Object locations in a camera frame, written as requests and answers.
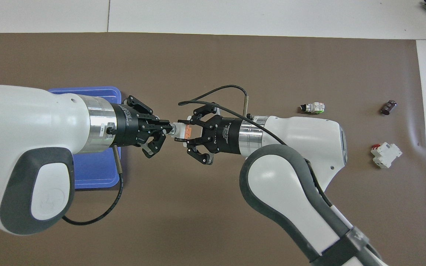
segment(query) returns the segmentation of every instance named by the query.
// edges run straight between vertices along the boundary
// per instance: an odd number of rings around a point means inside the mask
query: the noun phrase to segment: brown mat
[[[41,89],[116,86],[163,119],[176,105],[238,84],[250,113],[297,116],[326,104],[319,118],[343,126],[349,162],[327,194],[371,239],[389,265],[426,265],[426,139],[415,41],[133,33],[0,34],[0,84]],[[393,99],[389,116],[378,113]],[[240,111],[239,91],[208,100]],[[11,104],[2,98],[0,104]],[[388,170],[371,145],[396,143]],[[244,158],[219,154],[204,166],[168,139],[152,159],[123,149],[126,186],[116,209],[96,224],[58,222],[16,237],[0,231],[0,265],[307,265],[289,236],[243,200]],[[69,217],[91,219],[115,191],[77,192]]]

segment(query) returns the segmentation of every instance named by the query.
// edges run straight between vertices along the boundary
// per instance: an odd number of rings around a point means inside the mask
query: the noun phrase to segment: electrical component
[[[192,128],[189,125],[178,122],[171,123],[170,125],[173,129],[167,135],[170,135],[172,138],[188,139],[192,135]]]
[[[306,113],[323,113],[325,111],[325,104],[314,102],[311,104],[304,104],[300,109]]]
[[[399,147],[395,144],[380,143],[372,145],[371,153],[374,155],[372,160],[380,168],[389,168],[392,165],[392,162],[402,155]]]
[[[392,110],[397,106],[397,102],[390,100],[388,101],[381,109],[381,113],[383,113],[384,115],[388,116],[389,113],[392,112]]]

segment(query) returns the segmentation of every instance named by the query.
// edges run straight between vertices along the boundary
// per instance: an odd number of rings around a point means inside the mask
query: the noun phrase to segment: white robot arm
[[[369,239],[323,192],[348,159],[345,134],[338,123],[310,117],[244,117],[218,104],[194,100],[179,105],[188,103],[204,106],[188,120],[174,124],[176,128],[201,126],[202,134],[176,141],[186,143],[187,153],[203,164],[212,164],[220,152],[247,157],[240,172],[244,199],[279,224],[311,265],[386,265]],[[238,118],[223,117],[218,109]],[[201,121],[208,113],[216,115]],[[200,145],[208,153],[200,153]]]
[[[74,192],[73,154],[134,145],[155,155],[172,127],[152,113],[132,96],[119,105],[0,85],[0,229],[33,234],[64,216]]]

